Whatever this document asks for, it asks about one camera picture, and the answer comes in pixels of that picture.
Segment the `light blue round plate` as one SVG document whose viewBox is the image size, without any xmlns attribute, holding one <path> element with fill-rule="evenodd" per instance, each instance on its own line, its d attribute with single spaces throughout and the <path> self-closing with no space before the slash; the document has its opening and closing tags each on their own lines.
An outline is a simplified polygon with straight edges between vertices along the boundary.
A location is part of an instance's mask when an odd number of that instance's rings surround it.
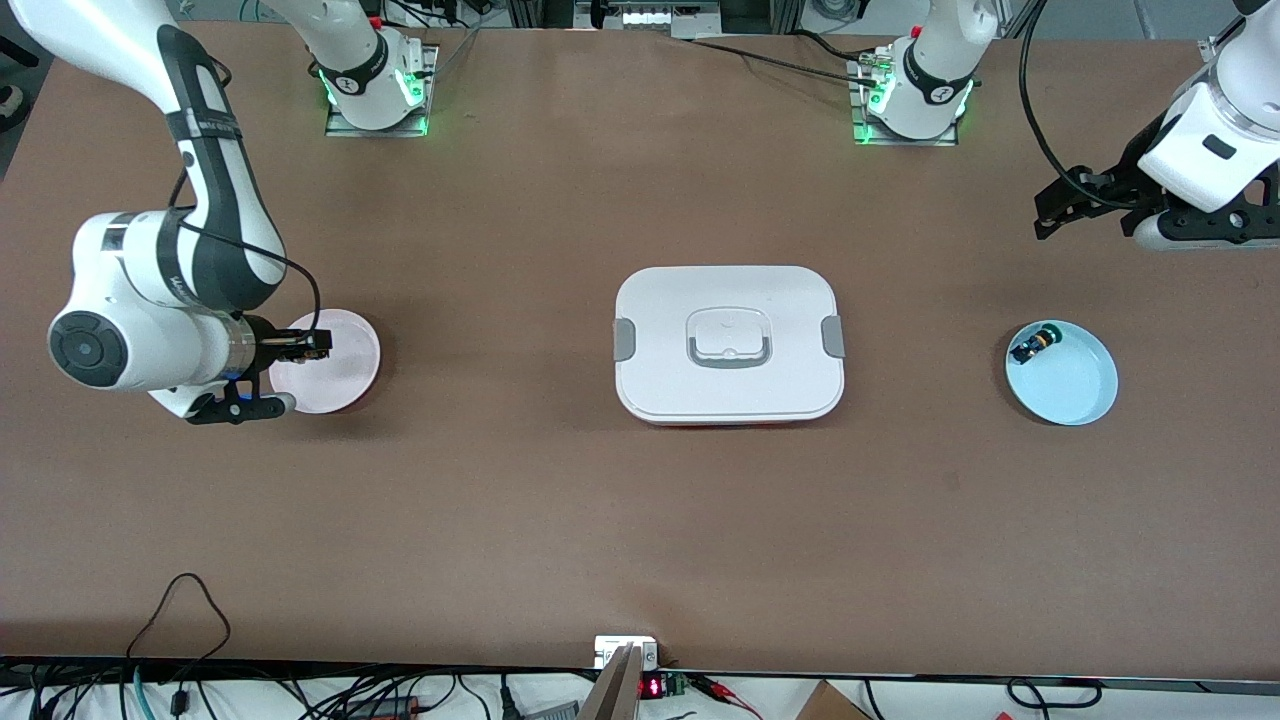
<svg viewBox="0 0 1280 720">
<path fill-rule="evenodd" d="M 1057 325 L 1062 340 L 1037 354 L 1025 365 L 1015 364 L 1009 350 L 1044 323 Z M 1033 322 L 1018 329 L 1002 360 L 1014 398 L 1042 421 L 1083 427 L 1105 416 L 1119 393 L 1119 373 L 1107 346 L 1087 328 L 1062 319 Z"/>
</svg>

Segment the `grey power strip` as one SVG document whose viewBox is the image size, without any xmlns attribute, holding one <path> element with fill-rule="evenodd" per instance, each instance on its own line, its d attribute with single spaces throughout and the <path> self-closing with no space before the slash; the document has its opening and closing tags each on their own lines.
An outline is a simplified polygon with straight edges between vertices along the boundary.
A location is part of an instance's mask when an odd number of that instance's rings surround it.
<svg viewBox="0 0 1280 720">
<path fill-rule="evenodd" d="M 645 31 L 685 40 L 723 33 L 718 0 L 573 0 L 573 28 Z"/>
</svg>

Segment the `small white mounting block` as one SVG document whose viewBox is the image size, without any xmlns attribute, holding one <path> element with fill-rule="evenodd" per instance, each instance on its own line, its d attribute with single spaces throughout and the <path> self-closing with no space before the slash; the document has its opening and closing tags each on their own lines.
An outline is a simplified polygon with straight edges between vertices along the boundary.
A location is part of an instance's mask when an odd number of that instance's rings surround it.
<svg viewBox="0 0 1280 720">
<path fill-rule="evenodd" d="M 635 646 L 640 648 L 643 656 L 643 670 L 655 671 L 660 667 L 660 646 L 650 635 L 623 635 L 605 634 L 594 639 L 593 669 L 602 670 L 611 661 L 612 655 L 623 647 Z"/>
</svg>

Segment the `pink round plate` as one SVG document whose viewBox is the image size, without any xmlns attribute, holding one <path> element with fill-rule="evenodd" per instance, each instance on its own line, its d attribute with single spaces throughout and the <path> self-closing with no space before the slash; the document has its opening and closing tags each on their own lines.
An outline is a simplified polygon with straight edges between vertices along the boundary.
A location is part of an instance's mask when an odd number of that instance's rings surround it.
<svg viewBox="0 0 1280 720">
<path fill-rule="evenodd" d="M 276 363 L 269 369 L 271 389 L 291 395 L 303 414 L 338 413 L 372 387 L 381 365 L 381 342 L 372 324 L 344 309 L 323 309 L 317 328 L 329 331 L 329 356 L 306 363 Z"/>
</svg>

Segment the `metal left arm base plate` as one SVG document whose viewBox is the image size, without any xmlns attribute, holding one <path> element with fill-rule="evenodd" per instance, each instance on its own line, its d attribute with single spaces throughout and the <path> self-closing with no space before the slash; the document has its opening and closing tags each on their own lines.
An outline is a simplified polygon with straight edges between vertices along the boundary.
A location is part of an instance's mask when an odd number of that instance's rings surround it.
<svg viewBox="0 0 1280 720">
<path fill-rule="evenodd" d="M 908 77 L 905 55 L 913 38 L 864 53 L 846 69 L 852 109 L 852 137 L 864 145 L 954 146 L 973 81 L 960 85 L 925 81 L 920 88 Z"/>
</svg>

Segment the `small black blue object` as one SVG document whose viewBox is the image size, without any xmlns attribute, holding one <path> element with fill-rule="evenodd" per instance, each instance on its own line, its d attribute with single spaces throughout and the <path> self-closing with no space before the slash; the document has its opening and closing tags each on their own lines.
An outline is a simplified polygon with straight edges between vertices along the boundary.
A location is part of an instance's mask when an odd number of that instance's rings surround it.
<svg viewBox="0 0 1280 720">
<path fill-rule="evenodd" d="M 1012 346 L 1009 350 L 1010 359 L 1018 365 L 1025 365 L 1037 354 L 1041 354 L 1047 347 L 1056 345 L 1062 340 L 1061 329 L 1052 324 L 1044 323 L 1037 328 L 1030 336 L 1028 336 L 1020 343 Z"/>
</svg>

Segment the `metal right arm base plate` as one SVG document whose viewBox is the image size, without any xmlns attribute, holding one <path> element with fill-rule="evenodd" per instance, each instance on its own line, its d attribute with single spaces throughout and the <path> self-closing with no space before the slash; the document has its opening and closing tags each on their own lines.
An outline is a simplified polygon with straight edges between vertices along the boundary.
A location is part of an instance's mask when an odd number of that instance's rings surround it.
<svg viewBox="0 0 1280 720">
<path fill-rule="evenodd" d="M 325 70 L 319 77 L 329 101 L 325 135 L 353 138 L 420 138 L 429 133 L 439 47 L 402 38 L 381 74 L 361 95 L 340 91 Z"/>
</svg>

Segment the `red clip leads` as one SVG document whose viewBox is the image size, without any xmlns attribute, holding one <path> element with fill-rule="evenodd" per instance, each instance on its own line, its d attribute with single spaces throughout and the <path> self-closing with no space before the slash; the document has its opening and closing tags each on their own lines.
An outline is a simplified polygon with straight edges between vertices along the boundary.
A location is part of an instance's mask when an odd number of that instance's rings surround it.
<svg viewBox="0 0 1280 720">
<path fill-rule="evenodd" d="M 696 692 L 704 694 L 709 700 L 713 700 L 722 705 L 728 705 L 735 708 L 740 708 L 750 714 L 754 720 L 765 720 L 750 703 L 741 700 L 735 692 L 732 692 L 727 685 L 710 679 L 709 676 L 686 673 L 685 674 L 687 684 Z"/>
</svg>

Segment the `grey angled beam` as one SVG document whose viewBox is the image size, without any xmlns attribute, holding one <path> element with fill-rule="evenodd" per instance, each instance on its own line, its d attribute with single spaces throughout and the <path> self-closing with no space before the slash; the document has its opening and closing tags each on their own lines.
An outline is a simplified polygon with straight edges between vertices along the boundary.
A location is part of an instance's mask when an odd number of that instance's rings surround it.
<svg viewBox="0 0 1280 720">
<path fill-rule="evenodd" d="M 573 720 L 636 720 L 644 660 L 644 644 L 634 642 L 608 653 Z"/>
</svg>

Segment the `brown cardboard piece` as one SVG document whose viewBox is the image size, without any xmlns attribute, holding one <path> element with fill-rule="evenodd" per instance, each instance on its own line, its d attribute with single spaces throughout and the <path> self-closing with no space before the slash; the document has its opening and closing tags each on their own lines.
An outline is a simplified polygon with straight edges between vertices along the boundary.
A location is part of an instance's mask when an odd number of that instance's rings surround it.
<svg viewBox="0 0 1280 720">
<path fill-rule="evenodd" d="M 827 680 L 818 680 L 795 720 L 874 720 L 844 692 Z"/>
</svg>

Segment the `black power adapter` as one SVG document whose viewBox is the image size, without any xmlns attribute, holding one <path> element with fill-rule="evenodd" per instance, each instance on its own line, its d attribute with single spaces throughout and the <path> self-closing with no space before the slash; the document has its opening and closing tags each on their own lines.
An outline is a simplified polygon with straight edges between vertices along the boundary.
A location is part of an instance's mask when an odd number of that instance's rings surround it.
<svg viewBox="0 0 1280 720">
<path fill-rule="evenodd" d="M 425 707 L 416 696 L 370 696 L 347 702 L 340 720 L 416 720 L 422 712 Z"/>
</svg>

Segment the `black chair base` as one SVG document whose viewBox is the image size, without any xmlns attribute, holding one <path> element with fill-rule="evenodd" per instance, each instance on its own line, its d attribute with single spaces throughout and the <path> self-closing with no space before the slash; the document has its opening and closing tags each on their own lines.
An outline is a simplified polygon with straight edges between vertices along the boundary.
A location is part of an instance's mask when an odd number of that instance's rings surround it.
<svg viewBox="0 0 1280 720">
<path fill-rule="evenodd" d="M 22 67 L 37 68 L 38 58 L 0 35 L 0 54 L 10 58 Z M 0 85 L 0 135 L 17 128 L 28 115 L 32 108 L 32 97 L 17 85 Z"/>
</svg>

